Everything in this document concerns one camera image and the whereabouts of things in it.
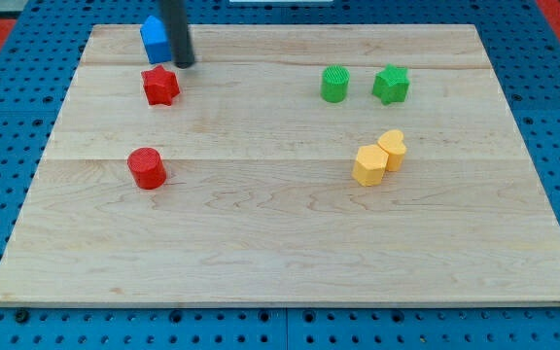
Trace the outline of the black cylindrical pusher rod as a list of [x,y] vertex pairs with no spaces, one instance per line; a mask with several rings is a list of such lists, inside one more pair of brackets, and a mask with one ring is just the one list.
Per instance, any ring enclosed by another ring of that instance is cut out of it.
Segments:
[[158,0],[167,40],[176,67],[187,69],[195,64],[193,42],[184,0]]

